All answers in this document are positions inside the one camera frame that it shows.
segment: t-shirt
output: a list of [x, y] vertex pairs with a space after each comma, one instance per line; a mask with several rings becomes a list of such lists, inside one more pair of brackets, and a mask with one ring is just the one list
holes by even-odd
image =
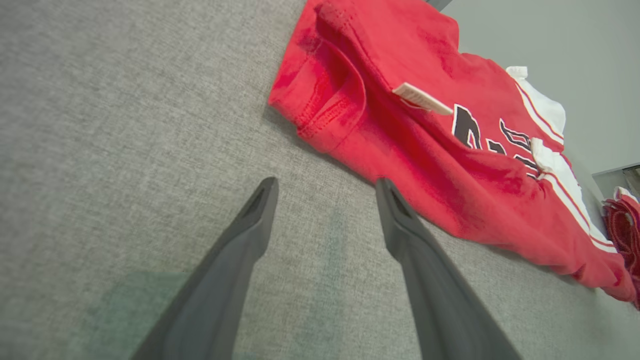
[[[389, 177], [448, 233], [631, 301], [623, 259], [561, 155], [564, 110], [526, 77], [459, 53], [455, 20], [420, 0], [309, 0], [269, 103], [316, 150], [371, 182]], [[405, 83], [451, 113], [396, 95]]]

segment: clothing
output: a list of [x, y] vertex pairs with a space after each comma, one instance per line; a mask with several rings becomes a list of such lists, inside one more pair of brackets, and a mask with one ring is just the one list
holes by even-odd
[[609, 237], [625, 259], [625, 266], [636, 287], [634, 305], [640, 310], [640, 204], [627, 189], [616, 187], [613, 199], [604, 205]]
[[[564, 110], [526, 77], [460, 54], [455, 20], [422, 1], [309, 0], [269, 103], [316, 150], [371, 182], [391, 178], [447, 232], [631, 301], [623, 259], [560, 154]], [[405, 82], [454, 113], [393, 94]]]

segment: red stripe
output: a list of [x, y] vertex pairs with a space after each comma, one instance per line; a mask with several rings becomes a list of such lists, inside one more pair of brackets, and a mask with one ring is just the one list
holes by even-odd
[[[557, 176], [553, 173], [550, 172], [545, 172], [545, 175], [551, 175], [554, 177], [554, 179], [556, 179], [556, 182], [558, 183], [558, 186], [560, 186], [560, 189], [562, 189], [562, 191], [564, 192], [564, 194], [569, 198], [569, 201], [571, 201], [571, 203], [573, 204], [573, 206], [575, 207], [575, 209], [578, 211], [578, 214], [580, 214], [580, 216], [582, 217], [582, 219], [584, 220], [584, 222], [587, 224], [587, 228], [591, 228], [591, 226], [589, 226], [589, 222], [587, 221], [586, 217], [584, 217], [584, 214], [580, 211], [580, 208], [578, 208], [578, 205], [575, 203], [575, 201], [573, 201], [573, 198], [569, 195], [569, 193], [566, 191], [566, 189], [564, 188], [564, 186], [562, 186], [562, 183], [560, 182], [560, 179], [557, 178]], [[589, 237], [592, 240], [595, 240], [597, 243], [601, 244], [601, 245], [605, 245], [608, 247], [615, 247], [613, 244], [610, 243], [603, 243], [602, 241], [594, 238], [593, 236], [591, 236], [591, 234], [588, 234]]]
[[554, 131], [554, 128], [551, 127], [551, 125], [545, 120], [545, 118], [543, 118], [542, 116], [540, 116], [540, 114], [538, 113], [535, 105], [533, 105], [533, 101], [531, 101], [531, 98], [529, 97], [529, 94], [527, 94], [526, 91], [524, 91], [524, 89], [522, 88], [522, 86], [520, 86], [520, 84], [518, 84], [518, 82], [516, 81], [516, 86], [520, 89], [520, 91], [527, 97], [527, 100], [529, 101], [529, 104], [531, 105], [531, 108], [533, 109], [533, 112], [536, 113], [536, 115], [540, 118], [540, 120], [542, 120], [548, 127], [549, 130], [551, 130], [552, 133], [554, 133], [556, 136], [560, 137], [562, 140], [564, 140], [564, 137], [558, 133], [556, 133]]

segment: red garment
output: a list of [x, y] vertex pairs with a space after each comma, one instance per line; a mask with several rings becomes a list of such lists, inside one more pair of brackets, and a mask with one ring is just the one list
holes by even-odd
[[[520, 79], [460, 54], [455, 20], [420, 0], [309, 0], [269, 103], [318, 151], [371, 182], [391, 178], [448, 233], [634, 300], [622, 257], [591, 226], [558, 154], [564, 123], [545, 120], [554, 106], [535, 107]], [[403, 82], [456, 113], [408, 106], [392, 93]]]
[[634, 305], [640, 310], [640, 204], [626, 189], [617, 188], [614, 199], [607, 199], [604, 209], [609, 237], [625, 259], [636, 287]]

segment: white clothing tag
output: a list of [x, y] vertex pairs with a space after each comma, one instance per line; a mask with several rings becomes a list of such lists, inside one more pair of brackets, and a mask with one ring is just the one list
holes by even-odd
[[450, 107], [409, 83], [402, 83], [393, 93], [425, 110], [433, 110], [440, 115], [453, 114]]

